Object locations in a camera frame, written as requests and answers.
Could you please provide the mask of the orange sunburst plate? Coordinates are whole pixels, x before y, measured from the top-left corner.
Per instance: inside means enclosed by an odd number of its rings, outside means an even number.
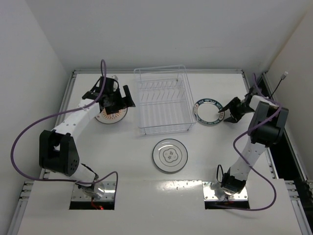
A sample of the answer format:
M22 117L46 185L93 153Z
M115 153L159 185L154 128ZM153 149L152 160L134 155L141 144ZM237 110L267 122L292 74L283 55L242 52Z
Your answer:
M120 122L127 114L128 108L119 110L117 113L107 114L104 109L95 119L102 124L115 124Z

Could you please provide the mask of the dark green rimmed plate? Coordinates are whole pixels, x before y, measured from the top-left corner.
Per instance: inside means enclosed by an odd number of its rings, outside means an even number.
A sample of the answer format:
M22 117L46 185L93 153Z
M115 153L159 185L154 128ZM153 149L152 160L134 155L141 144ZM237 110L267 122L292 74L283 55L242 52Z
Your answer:
M198 122L205 126L214 126L224 120L225 112L218 101L211 98L198 100L194 105L194 115Z

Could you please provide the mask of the white plate flower outline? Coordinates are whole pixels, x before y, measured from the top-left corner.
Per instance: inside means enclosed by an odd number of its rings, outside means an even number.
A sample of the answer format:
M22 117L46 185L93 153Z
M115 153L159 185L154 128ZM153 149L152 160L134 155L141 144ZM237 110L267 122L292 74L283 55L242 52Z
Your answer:
M154 146L152 161L160 171L174 174L187 164L188 151L185 145L176 139L163 139Z

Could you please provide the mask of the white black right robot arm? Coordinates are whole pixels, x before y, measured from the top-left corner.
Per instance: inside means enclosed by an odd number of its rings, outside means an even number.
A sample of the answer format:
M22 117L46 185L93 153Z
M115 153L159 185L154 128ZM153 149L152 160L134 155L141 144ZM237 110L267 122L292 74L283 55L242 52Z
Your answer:
M230 111L225 122L237 123L248 113L253 113L246 135L248 141L237 161L223 174L221 188L226 194L240 193L246 186L249 173L259 157L272 145L277 144L289 115L289 110L260 95L247 94L244 100L233 98L219 112Z

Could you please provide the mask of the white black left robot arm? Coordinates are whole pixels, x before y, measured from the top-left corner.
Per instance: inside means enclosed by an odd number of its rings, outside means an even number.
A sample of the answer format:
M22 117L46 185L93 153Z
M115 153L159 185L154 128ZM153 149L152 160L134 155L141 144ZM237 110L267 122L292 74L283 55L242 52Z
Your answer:
M40 167L66 176L92 199L101 199L104 187L98 174L81 162L75 142L102 111L111 115L135 107L129 87L125 85L123 90L125 96L121 95L115 78L101 76L82 96L74 112L51 131L44 130L40 134Z

